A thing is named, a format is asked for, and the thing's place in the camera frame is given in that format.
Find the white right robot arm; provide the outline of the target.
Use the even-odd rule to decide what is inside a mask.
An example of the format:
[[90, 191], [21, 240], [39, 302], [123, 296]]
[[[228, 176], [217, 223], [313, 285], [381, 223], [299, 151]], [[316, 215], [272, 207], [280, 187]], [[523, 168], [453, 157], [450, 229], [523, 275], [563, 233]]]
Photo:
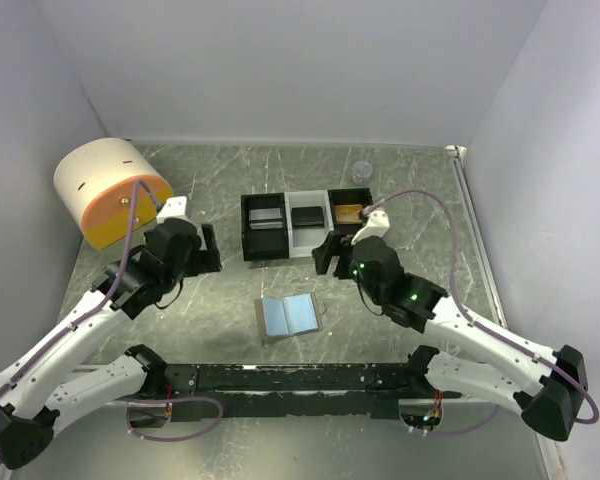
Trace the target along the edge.
[[363, 302], [379, 307], [395, 324], [436, 337], [472, 356], [460, 361], [420, 346], [404, 374], [406, 390], [423, 398], [433, 390], [464, 393], [521, 416], [536, 433], [569, 438], [588, 393], [583, 354], [570, 345], [558, 350], [526, 340], [454, 301], [443, 287], [402, 267], [397, 252], [378, 236], [352, 242], [329, 233], [312, 250], [317, 274], [356, 283]]

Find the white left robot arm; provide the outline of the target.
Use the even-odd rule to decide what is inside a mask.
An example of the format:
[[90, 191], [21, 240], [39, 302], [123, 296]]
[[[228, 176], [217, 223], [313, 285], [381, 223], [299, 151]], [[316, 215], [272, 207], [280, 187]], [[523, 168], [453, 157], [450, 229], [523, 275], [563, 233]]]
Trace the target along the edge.
[[128, 348], [112, 363], [70, 382], [68, 375], [116, 330], [156, 306], [184, 279], [221, 270], [212, 225], [169, 218], [125, 245], [73, 310], [19, 360], [0, 372], [0, 464], [19, 469], [64, 428], [122, 397], [154, 400], [167, 364], [151, 348]]

